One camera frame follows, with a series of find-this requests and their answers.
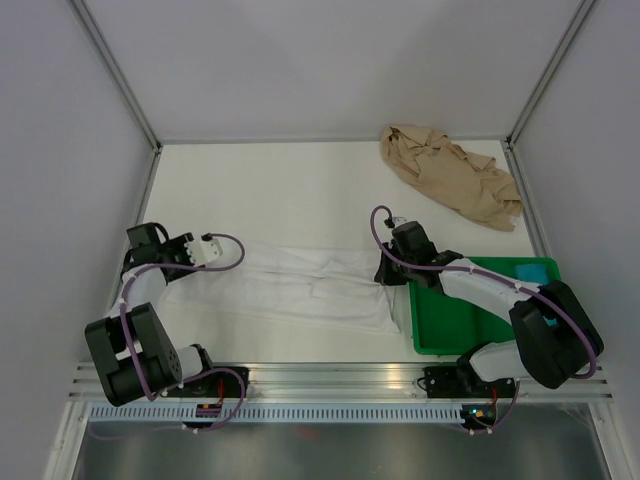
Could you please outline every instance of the green tray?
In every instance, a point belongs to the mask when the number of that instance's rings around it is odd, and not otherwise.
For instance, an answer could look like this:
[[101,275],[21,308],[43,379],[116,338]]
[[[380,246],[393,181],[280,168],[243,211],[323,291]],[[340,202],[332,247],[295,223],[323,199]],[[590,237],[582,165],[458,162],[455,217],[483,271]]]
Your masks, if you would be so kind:
[[[558,264],[544,257],[470,257],[480,267],[515,277],[514,267],[544,264],[549,280],[560,280]],[[513,340],[506,322],[479,307],[457,298],[445,297],[411,282],[413,346],[423,355],[462,355],[482,342]]]

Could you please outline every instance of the vent grille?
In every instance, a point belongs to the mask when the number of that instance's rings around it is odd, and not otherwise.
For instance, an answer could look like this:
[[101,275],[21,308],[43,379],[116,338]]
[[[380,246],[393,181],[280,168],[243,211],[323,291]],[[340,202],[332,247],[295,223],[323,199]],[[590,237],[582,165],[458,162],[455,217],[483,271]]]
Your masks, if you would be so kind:
[[[92,421],[202,421],[197,404],[162,403],[113,407],[95,403]],[[225,418],[234,405],[225,405],[218,418]],[[233,423],[462,423],[461,405],[419,404],[245,404]]]

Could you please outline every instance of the white tabletop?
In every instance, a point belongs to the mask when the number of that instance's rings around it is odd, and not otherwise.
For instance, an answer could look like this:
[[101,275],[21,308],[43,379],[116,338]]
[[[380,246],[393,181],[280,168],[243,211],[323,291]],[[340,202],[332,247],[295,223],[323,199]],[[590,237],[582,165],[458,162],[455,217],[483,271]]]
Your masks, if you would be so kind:
[[[458,142],[507,169],[499,141]],[[419,221],[440,250],[469,256],[533,256],[524,221],[512,233],[476,225],[404,184],[382,161],[378,142],[165,146],[145,221],[172,235],[224,232],[242,240],[309,248],[373,249],[373,207]],[[380,233],[389,237],[379,221]],[[399,293],[399,335],[292,322],[216,316],[201,306],[163,303],[176,346],[197,341],[214,361],[426,362],[411,339],[408,292]]]

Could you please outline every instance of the crumpled brown cloth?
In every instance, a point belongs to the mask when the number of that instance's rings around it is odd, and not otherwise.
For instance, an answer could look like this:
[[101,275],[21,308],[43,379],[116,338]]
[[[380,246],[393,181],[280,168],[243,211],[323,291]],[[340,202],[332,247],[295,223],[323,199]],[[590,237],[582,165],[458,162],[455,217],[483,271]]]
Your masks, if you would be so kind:
[[513,231],[511,217],[522,213],[522,201],[495,158],[465,152],[425,127],[389,126],[380,147],[387,165],[423,195],[480,225]]

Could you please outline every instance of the white cloth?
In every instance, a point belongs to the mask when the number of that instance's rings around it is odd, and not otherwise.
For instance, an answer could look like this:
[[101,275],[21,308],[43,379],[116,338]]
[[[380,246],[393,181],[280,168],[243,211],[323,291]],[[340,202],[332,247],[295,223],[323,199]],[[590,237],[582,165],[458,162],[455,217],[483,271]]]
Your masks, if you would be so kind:
[[[163,301],[195,302],[215,313],[286,320],[331,327],[399,333],[391,318],[395,290],[373,282],[380,261],[376,250],[316,250],[246,245],[240,267],[197,273],[165,290]],[[237,258],[224,242],[224,254],[211,265]]]

